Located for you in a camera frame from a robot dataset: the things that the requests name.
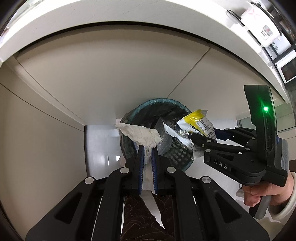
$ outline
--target brown pants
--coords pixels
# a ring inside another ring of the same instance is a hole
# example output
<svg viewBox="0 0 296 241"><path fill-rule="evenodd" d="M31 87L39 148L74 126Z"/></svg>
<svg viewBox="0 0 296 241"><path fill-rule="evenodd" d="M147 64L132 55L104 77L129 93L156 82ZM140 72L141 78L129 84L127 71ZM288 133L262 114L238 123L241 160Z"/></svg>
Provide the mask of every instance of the brown pants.
<svg viewBox="0 0 296 241"><path fill-rule="evenodd" d="M153 194L161 214L163 226L156 221L140 197L126 196L124 222L121 240L132 241L174 241L174 220L172 196Z"/></svg>

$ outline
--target trash can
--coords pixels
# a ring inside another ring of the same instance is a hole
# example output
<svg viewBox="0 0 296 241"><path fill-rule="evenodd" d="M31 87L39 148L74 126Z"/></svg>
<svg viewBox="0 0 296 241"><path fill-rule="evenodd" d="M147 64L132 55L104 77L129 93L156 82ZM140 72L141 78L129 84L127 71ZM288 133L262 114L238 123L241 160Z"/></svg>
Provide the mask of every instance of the trash can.
<svg viewBox="0 0 296 241"><path fill-rule="evenodd" d="M175 129L178 120L190 113L191 111L186 106L176 100L158 98L149 100L127 113L121 123L157 129L162 140L165 138L164 144L166 145L165 148L161 147L162 143L157 146L159 154L168 157L173 167L185 171L193 162L193 152L177 138L164 133L162 121ZM126 160L137 155L134 142L122 132L120 132L120 147Z"/></svg>

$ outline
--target teal trash bag rim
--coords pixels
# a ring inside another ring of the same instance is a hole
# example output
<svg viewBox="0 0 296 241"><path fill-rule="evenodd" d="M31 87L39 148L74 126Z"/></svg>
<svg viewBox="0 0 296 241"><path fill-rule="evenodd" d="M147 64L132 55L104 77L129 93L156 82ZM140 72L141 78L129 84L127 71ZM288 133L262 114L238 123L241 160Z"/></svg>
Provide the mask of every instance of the teal trash bag rim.
<svg viewBox="0 0 296 241"><path fill-rule="evenodd" d="M135 118L135 115L138 114L138 112L140 110L142 110L143 108L145 108L148 105L157 104L157 103L175 104L176 106L179 106L181 109L186 111L188 114L190 114L192 112L191 110L189 110L187 108L187 106L181 104L179 101L176 101L176 100L173 100L173 99L167 99L167 98L157 98L157 99L148 100L148 101L144 102L143 104L139 105L138 107L136 107L135 109L133 109L132 113L130 113L130 115L128 116L128 121L127 121L128 123L127 124L132 123L132 120Z"/></svg>

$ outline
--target white sleeve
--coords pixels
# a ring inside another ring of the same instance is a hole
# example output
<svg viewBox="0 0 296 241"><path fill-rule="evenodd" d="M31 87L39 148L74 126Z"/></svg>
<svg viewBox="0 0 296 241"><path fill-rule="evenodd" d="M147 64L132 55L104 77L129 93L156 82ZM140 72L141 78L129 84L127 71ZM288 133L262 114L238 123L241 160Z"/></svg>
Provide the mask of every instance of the white sleeve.
<svg viewBox="0 0 296 241"><path fill-rule="evenodd" d="M294 178L294 188L287 205L279 213L277 212L277 206L269 206L268 209L272 219L280 221L283 225L289 220L296 207L296 173L291 172L291 174Z"/></svg>

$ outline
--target microwave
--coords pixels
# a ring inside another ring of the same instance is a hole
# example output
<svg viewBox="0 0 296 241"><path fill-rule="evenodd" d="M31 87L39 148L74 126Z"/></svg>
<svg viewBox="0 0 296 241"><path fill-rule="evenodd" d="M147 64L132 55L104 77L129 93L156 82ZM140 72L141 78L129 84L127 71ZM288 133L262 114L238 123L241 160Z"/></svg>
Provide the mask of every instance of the microwave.
<svg viewBox="0 0 296 241"><path fill-rule="evenodd" d="M296 52L292 50L281 60L276 62L276 67L284 81L288 83L289 81L296 78Z"/></svg>

